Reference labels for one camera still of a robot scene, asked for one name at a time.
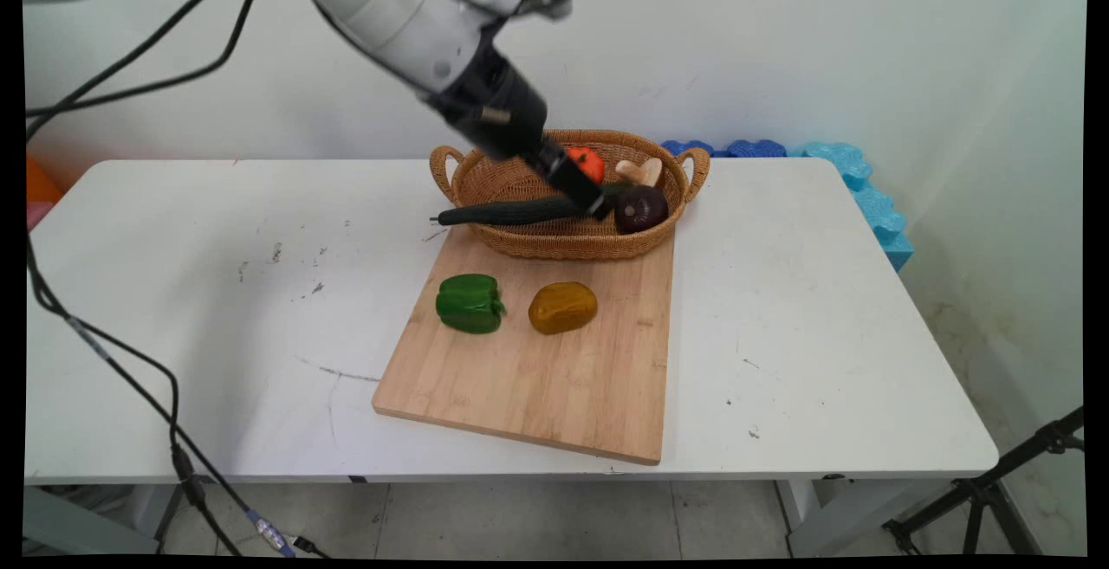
green bell pepper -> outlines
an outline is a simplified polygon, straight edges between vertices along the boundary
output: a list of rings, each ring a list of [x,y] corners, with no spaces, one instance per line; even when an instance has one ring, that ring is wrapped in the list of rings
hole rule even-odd
[[[497,291],[497,280],[488,275],[458,275],[439,284],[435,312],[442,324],[460,332],[492,333],[506,313]]]

wooden cutting board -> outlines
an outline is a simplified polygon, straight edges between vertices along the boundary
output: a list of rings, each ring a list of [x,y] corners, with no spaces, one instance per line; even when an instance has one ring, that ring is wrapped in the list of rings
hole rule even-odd
[[[674,241],[613,262],[509,257],[468,226],[450,230],[374,394],[379,414],[658,465],[667,396]],[[488,335],[435,313],[445,278],[497,280],[508,315]],[[598,297],[578,331],[542,335],[528,306],[543,285],[576,281]]]

cable connector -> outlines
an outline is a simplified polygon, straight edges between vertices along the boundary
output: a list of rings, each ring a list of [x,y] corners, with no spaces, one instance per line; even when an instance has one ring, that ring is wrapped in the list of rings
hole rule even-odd
[[[305,539],[304,537],[293,537],[292,538],[292,543],[293,543],[293,547],[295,547],[297,549],[302,549],[302,550],[304,550],[305,552],[308,552],[308,553],[314,553],[314,555],[318,556],[319,558],[330,558],[326,553],[319,551],[319,548],[316,547],[316,543],[309,541],[308,539]]]
[[[296,552],[288,547],[288,543],[285,542],[285,537],[282,537],[281,532],[277,531],[277,528],[274,528],[273,524],[266,521],[254,510],[246,511],[246,517],[254,522],[254,527],[258,530],[258,534],[262,535],[262,538],[269,543],[269,547],[279,551],[282,556],[296,558]]]
[[[170,454],[173,459],[173,470],[177,473],[177,480],[181,481],[181,490],[184,491],[185,498],[192,506],[203,507],[204,486],[201,485],[201,479],[193,469],[193,461],[189,459],[189,454],[180,444],[171,446]]]

wicker basket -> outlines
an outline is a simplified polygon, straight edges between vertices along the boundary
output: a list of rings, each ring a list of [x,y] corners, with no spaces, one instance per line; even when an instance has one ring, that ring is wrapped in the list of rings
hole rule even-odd
[[[650,140],[625,132],[553,130],[547,135],[567,148],[588,146],[596,151],[604,160],[606,183],[619,179],[615,165],[621,160],[642,164],[649,158],[661,159],[663,179],[659,187],[669,202],[670,217],[661,225],[634,234],[618,232],[612,215],[603,221],[583,217],[520,226],[470,225],[478,237],[501,253],[546,260],[625,260],[641,255],[674,233],[685,204],[696,196],[709,175],[709,153],[702,149],[685,151],[675,159]],[[450,181],[447,180],[448,155],[459,163]],[[689,159],[693,159],[692,180],[686,180],[682,170],[682,163]],[[521,160],[495,165],[478,150],[464,159],[452,148],[436,149],[431,152],[431,176],[442,194],[459,207],[556,194]]]

blue foam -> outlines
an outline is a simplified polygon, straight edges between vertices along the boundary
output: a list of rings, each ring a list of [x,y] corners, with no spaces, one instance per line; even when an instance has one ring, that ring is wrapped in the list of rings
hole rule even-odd
[[[847,143],[808,143],[791,154],[791,158],[823,158],[840,171],[847,187],[862,190],[864,182],[871,179],[874,169],[863,162],[863,152]]]
[[[913,245],[909,244],[905,234],[897,234],[897,237],[884,245],[882,250],[886,252],[886,257],[889,258],[895,271],[902,270],[905,262],[908,262],[908,258],[913,256]]]
[[[725,151],[728,158],[785,158],[785,148],[773,140],[760,140],[757,143],[734,140]]]
[[[894,211],[894,200],[883,191],[878,191],[867,181],[862,190],[852,191],[855,203],[863,210],[863,216],[874,230],[878,244],[887,245],[905,228],[905,217]]]
[[[773,140],[760,140],[756,143],[752,143],[749,140],[733,140],[732,144],[723,150],[713,149],[712,145],[704,142],[704,140],[690,140],[685,143],[680,143],[676,140],[667,140],[662,143],[662,149],[669,151],[674,155],[680,155],[686,150],[693,148],[701,148],[709,152],[712,158],[785,158],[785,148],[775,143]]]
[[[835,164],[886,257],[895,271],[902,270],[913,256],[913,245],[903,233],[905,217],[894,210],[894,200],[871,183],[874,169],[863,161],[863,151],[847,143],[808,143],[788,155],[822,158]]]
[[[681,155],[685,153],[685,151],[696,148],[709,151],[709,155],[712,158],[718,158],[716,150],[714,150],[709,143],[701,142],[701,140],[690,140],[688,143],[680,143],[676,140],[667,140],[667,142],[662,143],[662,149],[669,151],[673,155]]]

